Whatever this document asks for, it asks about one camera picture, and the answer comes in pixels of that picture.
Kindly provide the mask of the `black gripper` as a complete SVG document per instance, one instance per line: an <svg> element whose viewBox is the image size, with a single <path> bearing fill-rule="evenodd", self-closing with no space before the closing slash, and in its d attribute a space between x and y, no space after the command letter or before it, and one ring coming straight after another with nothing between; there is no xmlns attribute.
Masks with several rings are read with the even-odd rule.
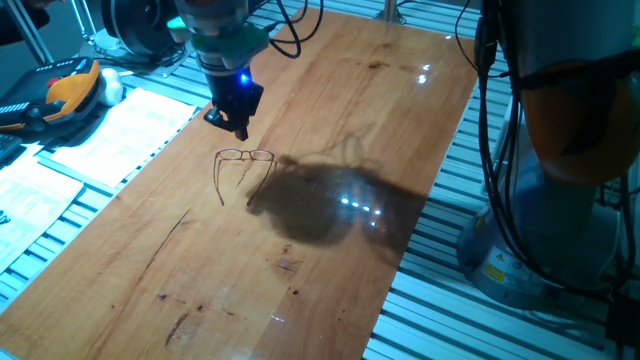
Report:
<svg viewBox="0 0 640 360"><path fill-rule="evenodd" d="M206 80L215 106L205 113L204 120L233 133L240 141L247 140L247 127L257 111L264 87L253 81L249 69L227 75L208 74Z"/></svg>

